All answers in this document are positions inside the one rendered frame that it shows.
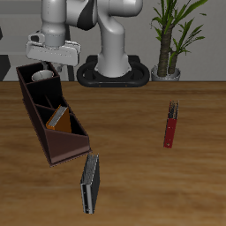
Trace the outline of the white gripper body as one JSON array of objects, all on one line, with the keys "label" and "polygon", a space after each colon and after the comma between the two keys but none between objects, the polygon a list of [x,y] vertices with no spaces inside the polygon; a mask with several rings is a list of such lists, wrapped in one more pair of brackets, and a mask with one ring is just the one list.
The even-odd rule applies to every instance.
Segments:
[{"label": "white gripper body", "polygon": [[75,41],[66,41],[58,49],[47,49],[41,43],[29,41],[26,44],[26,56],[30,59],[51,63],[76,66],[79,63],[80,45]]}]

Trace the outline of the white mug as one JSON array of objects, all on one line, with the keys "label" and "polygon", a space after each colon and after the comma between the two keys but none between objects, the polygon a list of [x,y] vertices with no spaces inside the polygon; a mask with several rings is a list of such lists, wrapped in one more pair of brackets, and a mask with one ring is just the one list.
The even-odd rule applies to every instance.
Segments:
[{"label": "white mug", "polygon": [[40,81],[40,80],[44,80],[44,79],[50,79],[54,76],[54,72],[50,71],[50,70],[41,70],[38,71],[36,73],[33,74],[33,76],[31,77],[32,81]]}]

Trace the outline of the orange book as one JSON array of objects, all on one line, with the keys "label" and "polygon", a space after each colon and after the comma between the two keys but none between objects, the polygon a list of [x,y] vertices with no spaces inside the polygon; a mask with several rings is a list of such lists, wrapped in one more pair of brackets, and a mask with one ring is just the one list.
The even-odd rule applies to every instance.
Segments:
[{"label": "orange book", "polygon": [[46,127],[54,131],[71,133],[72,128],[69,109],[59,105],[50,117],[49,121],[46,123]]}]

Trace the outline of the dark brown desk caddy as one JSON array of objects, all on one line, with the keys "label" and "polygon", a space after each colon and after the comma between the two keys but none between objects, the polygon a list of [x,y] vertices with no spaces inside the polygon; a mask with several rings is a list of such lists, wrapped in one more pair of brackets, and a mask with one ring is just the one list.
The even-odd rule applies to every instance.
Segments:
[{"label": "dark brown desk caddy", "polygon": [[[91,152],[89,137],[72,109],[63,97],[60,76],[52,63],[47,63],[54,76],[50,79],[32,81],[32,76],[43,70],[42,63],[17,67],[19,84],[27,114],[33,124],[49,166],[80,157]],[[57,107],[69,110],[72,132],[53,131],[46,123]]]}]

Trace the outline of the black book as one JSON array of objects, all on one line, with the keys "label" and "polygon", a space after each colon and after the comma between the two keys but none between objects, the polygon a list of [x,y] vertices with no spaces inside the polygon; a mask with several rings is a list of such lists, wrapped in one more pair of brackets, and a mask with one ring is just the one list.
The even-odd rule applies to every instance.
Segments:
[{"label": "black book", "polygon": [[89,154],[80,179],[83,211],[93,214],[100,186],[99,155]]}]

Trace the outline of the green pot plant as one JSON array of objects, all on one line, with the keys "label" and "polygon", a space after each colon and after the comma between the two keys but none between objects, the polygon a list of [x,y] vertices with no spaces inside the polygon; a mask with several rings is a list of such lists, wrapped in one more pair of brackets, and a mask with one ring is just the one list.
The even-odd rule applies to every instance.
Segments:
[{"label": "green pot plant", "polygon": [[197,26],[188,34],[193,19],[185,22],[183,25],[180,21],[188,16],[192,11],[205,4],[207,0],[197,0],[191,4],[192,0],[181,8],[177,8],[178,0],[161,0],[161,10],[158,11],[157,17],[152,19],[156,21],[159,28],[155,28],[158,36],[156,39],[160,42],[160,55],[158,65],[151,70],[152,81],[179,81],[181,71],[177,68],[177,58],[182,53],[189,53],[187,47],[195,41],[203,40],[204,36],[199,36],[202,25]]}]

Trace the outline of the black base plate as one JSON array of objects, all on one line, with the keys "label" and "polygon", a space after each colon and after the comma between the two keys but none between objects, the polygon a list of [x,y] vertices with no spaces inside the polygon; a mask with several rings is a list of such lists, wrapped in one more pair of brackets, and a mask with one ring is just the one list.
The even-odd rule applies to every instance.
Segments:
[{"label": "black base plate", "polygon": [[128,56],[131,70],[122,77],[108,78],[94,68],[97,65],[97,55],[91,55],[77,70],[77,80],[84,87],[142,87],[150,79],[148,68],[142,64],[136,55]]}]

